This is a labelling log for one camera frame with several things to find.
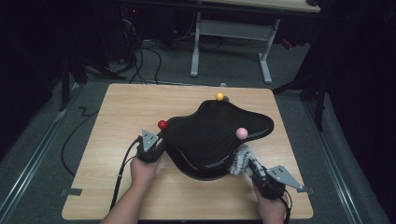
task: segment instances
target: black pad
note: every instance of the black pad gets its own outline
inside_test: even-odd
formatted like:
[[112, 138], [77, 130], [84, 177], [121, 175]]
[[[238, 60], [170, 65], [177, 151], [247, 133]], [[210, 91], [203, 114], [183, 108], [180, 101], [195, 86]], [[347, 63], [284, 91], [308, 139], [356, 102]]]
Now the black pad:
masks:
[[[274, 122], [263, 114], [243, 110], [227, 101], [204, 101], [187, 117], [174, 117], [162, 130], [166, 151], [184, 174], [211, 180], [229, 173], [235, 150], [251, 140], [262, 138], [274, 129]], [[244, 140], [236, 130], [245, 128]]]

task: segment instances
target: human hand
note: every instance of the human hand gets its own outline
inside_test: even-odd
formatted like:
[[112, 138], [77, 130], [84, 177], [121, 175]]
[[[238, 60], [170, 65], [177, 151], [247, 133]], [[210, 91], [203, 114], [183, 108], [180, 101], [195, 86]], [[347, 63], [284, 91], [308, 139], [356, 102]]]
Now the human hand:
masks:
[[[263, 224], [283, 224], [286, 215], [286, 207], [279, 199], [269, 200], [259, 192], [259, 189], [253, 184], [254, 192], [257, 196], [258, 208]], [[288, 203], [288, 197], [283, 194], [282, 199]]]
[[131, 187], [148, 188], [154, 179], [158, 163], [160, 163], [159, 158], [153, 163], [145, 163], [139, 160], [137, 157], [131, 160]]

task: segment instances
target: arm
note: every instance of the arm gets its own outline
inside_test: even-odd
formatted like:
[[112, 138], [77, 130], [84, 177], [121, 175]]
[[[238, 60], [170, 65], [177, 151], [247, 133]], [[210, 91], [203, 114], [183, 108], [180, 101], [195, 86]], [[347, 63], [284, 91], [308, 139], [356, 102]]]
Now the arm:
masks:
[[[256, 186], [254, 186], [254, 192], [257, 196], [258, 208], [260, 217], [262, 217], [262, 224], [283, 224], [286, 215], [286, 207], [279, 200], [269, 200], [263, 198]], [[285, 202], [288, 202], [288, 197], [284, 194], [282, 196]]]
[[101, 224], [137, 223], [143, 200], [154, 179], [159, 161], [145, 163], [138, 158], [131, 161], [131, 186], [102, 220]]

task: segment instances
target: gray carpet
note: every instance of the gray carpet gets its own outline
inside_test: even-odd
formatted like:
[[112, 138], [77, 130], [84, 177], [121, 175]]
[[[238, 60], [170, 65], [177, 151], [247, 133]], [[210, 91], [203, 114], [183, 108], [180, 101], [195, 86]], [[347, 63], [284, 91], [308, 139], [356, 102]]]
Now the gray carpet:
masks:
[[[195, 78], [191, 78], [189, 75], [191, 46], [169, 48], [158, 44], [154, 48], [162, 59], [158, 80], [161, 81], [160, 83], [165, 81], [207, 86], [219, 86], [220, 83], [226, 83], [230, 87], [268, 89], [274, 89], [292, 81], [309, 46], [286, 50], [282, 46], [274, 45], [268, 57], [274, 83], [268, 86], [263, 83], [260, 66], [257, 62], [256, 53], [260, 52], [261, 44], [255, 42], [243, 47], [223, 45], [219, 49], [203, 49], [201, 51], [200, 75]], [[144, 61], [140, 70], [140, 75], [144, 79], [142, 82], [152, 81], [159, 64], [159, 58], [149, 50], [143, 50], [143, 54]], [[112, 69], [120, 67], [121, 65], [112, 64]], [[134, 70], [131, 70], [125, 76], [130, 78], [133, 73]], [[61, 215], [66, 199], [61, 195], [61, 192], [63, 189], [70, 188], [73, 181], [73, 177], [66, 172], [62, 165], [61, 151], [70, 133], [87, 118], [82, 116], [83, 109], [81, 108], [86, 108], [86, 114], [95, 112], [100, 107], [106, 87], [111, 82], [114, 80], [107, 77], [90, 76], [88, 83], [81, 89], [81, 93], [76, 96], [74, 103], [70, 106], [58, 132], [49, 145], [47, 155], [15, 207], [8, 223], [74, 223], [63, 220]], [[61, 105], [59, 85], [53, 92], [54, 97], [37, 112], [14, 148], [0, 163], [1, 202], [6, 199], [46, 130], [58, 115], [57, 110]], [[314, 216], [308, 220], [292, 220], [291, 223], [350, 223], [326, 165], [317, 130], [306, 112], [306, 106], [300, 102], [296, 93], [298, 92], [287, 91], [279, 94], [276, 96], [276, 102], [304, 182], [307, 186], [314, 188], [315, 193], [309, 196]], [[70, 138], [65, 147], [64, 159], [73, 172], [77, 170], [94, 120], [95, 117], [88, 119]], [[328, 99], [323, 127], [323, 134], [332, 149], [334, 159], [342, 170], [354, 202], [359, 208], [362, 223], [389, 223], [364, 175], [362, 175], [359, 165], [350, 153]], [[75, 221], [75, 223], [97, 222], [97, 220]]]

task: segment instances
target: yellow ball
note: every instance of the yellow ball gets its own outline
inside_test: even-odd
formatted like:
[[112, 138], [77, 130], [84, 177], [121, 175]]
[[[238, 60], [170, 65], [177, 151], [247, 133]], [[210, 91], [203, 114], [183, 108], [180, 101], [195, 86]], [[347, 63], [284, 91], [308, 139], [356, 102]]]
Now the yellow ball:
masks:
[[218, 92], [217, 94], [216, 94], [216, 100], [218, 100], [218, 101], [222, 101], [224, 99], [224, 95], [223, 95], [223, 93], [221, 93], [221, 92]]

